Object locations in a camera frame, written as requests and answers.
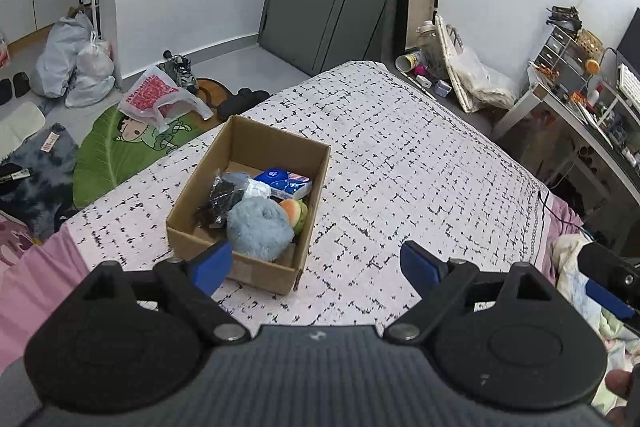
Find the fluffy blue plush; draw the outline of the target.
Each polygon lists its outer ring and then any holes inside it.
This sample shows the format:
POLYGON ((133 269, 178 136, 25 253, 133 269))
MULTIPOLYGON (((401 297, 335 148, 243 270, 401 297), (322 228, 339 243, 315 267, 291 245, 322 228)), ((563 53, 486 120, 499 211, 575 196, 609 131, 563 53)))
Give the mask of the fluffy blue plush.
POLYGON ((279 204, 253 197, 242 199, 228 212, 227 236, 232 251, 271 262, 292 243, 294 232, 279 204))

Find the black item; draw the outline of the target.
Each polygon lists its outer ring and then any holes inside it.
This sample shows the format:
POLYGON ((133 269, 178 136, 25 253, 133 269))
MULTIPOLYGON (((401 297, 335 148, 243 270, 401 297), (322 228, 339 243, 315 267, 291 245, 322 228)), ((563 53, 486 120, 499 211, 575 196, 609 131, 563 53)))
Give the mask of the black item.
POLYGON ((231 208, 241 202, 248 187, 250 175, 242 171, 217 171, 209 194, 195 218, 204 230, 220 230, 226 226, 231 208))

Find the small white soft item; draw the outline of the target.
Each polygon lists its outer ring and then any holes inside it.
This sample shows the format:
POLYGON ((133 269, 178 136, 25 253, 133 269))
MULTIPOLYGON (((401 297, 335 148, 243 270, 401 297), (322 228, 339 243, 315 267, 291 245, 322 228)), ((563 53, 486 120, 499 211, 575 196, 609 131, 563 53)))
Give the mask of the small white soft item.
POLYGON ((248 179, 244 187, 243 198, 248 199, 253 197, 270 198, 271 186, 259 180, 248 179))

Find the hamburger plush toy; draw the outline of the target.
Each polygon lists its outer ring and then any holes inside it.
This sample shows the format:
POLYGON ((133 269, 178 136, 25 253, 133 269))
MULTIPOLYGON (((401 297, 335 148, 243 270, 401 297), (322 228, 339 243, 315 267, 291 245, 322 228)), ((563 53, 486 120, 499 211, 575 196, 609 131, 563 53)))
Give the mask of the hamburger plush toy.
POLYGON ((301 199, 283 199, 280 207, 288 216, 291 228, 295 235, 303 231, 308 216, 308 207, 301 199))

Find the blue tissue packet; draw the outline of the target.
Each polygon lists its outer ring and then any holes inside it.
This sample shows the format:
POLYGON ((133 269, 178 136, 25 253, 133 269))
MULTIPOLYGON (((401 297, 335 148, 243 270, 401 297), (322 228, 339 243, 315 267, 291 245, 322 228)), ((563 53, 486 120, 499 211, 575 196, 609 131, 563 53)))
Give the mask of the blue tissue packet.
POLYGON ((301 174, 285 169, 270 168, 254 178, 271 188, 271 196, 276 199, 303 199, 312 190, 312 180, 301 174))

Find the brown cardboard box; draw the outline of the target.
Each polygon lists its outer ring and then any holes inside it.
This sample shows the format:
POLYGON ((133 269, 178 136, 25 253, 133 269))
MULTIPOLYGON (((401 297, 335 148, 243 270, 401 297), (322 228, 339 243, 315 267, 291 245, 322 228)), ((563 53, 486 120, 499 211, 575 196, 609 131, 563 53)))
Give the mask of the brown cardboard box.
POLYGON ((169 245, 192 260, 219 244, 228 279, 294 291, 329 162, 329 145, 231 117, 168 215, 169 245))

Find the white patterned bed blanket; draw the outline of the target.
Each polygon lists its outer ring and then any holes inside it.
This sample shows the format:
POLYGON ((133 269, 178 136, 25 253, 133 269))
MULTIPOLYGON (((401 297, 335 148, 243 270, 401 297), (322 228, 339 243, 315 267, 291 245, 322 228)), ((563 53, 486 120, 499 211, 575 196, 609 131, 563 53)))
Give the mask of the white patterned bed blanket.
POLYGON ((262 324, 384 325, 416 302, 399 251, 415 241, 487 271, 541 267, 544 186, 470 124, 373 62, 349 62, 286 89, 251 120, 326 144, 305 270, 276 296, 228 281, 224 309, 262 324))

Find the green leaf floor mat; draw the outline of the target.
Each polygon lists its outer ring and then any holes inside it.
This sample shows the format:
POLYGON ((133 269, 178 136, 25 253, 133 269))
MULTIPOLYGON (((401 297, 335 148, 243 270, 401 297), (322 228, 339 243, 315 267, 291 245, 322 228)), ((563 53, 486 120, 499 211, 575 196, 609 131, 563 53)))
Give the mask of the green leaf floor mat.
POLYGON ((153 162, 169 155, 200 134, 220 124, 216 116, 183 114, 163 131, 107 109, 93 124, 78 150, 73 176, 73 199, 81 209, 112 191, 153 162))

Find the pink bed sheet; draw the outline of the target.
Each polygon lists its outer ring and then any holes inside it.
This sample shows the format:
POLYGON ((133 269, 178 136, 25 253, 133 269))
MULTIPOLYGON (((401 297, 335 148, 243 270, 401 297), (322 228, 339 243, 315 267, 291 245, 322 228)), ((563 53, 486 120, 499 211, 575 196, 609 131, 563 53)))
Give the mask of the pink bed sheet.
POLYGON ((39 244, 25 223, 4 212, 0 229, 1 367, 6 369, 89 270, 66 228, 39 244))

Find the white desk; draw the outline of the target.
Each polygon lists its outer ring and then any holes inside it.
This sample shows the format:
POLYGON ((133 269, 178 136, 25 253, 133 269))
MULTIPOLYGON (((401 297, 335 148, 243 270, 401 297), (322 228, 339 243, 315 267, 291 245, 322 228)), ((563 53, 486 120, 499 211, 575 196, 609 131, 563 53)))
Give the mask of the white desk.
POLYGON ((634 201, 630 217, 639 217, 639 177, 631 172, 631 165, 612 145, 605 142, 604 135, 596 128, 582 122, 574 110, 563 103, 553 92, 548 82, 541 76, 533 64, 526 68, 528 89, 521 98, 492 127, 490 139, 501 140, 521 120, 525 119, 538 106, 553 113, 565 126, 579 136, 582 142, 591 146, 618 183, 622 184, 628 196, 634 201))

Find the red white plastic bag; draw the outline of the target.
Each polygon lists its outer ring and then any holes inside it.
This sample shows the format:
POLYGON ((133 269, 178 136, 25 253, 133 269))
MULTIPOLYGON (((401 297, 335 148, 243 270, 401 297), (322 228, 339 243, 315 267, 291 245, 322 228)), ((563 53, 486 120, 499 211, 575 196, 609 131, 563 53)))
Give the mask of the red white plastic bag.
POLYGON ((195 112, 203 120, 213 111, 196 95, 175 84, 166 72, 152 65, 142 72, 118 104, 120 113, 164 132, 177 118, 195 112))

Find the white plastic bags pile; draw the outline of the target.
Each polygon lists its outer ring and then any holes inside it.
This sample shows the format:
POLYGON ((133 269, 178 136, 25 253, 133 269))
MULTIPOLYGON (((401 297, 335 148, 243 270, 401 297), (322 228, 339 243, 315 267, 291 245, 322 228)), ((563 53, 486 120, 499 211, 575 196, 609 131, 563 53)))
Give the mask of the white plastic bags pile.
POLYGON ((521 85, 484 65, 475 51, 464 44, 457 29, 436 14, 434 24, 442 49, 449 82, 464 113, 485 106, 511 109, 521 96, 521 85))

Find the paper cup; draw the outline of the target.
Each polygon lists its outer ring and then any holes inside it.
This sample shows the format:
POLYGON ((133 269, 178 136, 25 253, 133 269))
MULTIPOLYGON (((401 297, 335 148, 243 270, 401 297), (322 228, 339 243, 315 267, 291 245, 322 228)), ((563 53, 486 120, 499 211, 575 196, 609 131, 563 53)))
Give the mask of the paper cup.
POLYGON ((418 66, 423 64, 422 54, 420 50, 415 50, 410 53, 398 56, 395 60, 395 67, 399 72, 408 74, 413 72, 418 66))

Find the grey desk drawer organizer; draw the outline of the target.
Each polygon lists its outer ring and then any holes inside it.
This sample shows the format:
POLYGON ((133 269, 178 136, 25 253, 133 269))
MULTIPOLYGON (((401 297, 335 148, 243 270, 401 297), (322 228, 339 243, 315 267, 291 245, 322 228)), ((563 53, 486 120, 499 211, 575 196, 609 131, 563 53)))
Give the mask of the grey desk drawer organizer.
POLYGON ((558 95, 586 95, 591 78, 600 72, 600 60, 577 37, 562 27, 549 29, 532 66, 558 95))

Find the grey garbage bag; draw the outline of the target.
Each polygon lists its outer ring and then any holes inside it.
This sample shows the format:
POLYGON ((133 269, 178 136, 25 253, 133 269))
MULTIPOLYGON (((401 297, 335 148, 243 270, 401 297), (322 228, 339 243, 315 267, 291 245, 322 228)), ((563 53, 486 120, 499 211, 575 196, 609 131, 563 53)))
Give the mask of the grey garbage bag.
POLYGON ((32 90, 43 98, 62 98, 67 108, 101 102, 114 89, 111 45, 79 11, 51 28, 36 63, 32 90))

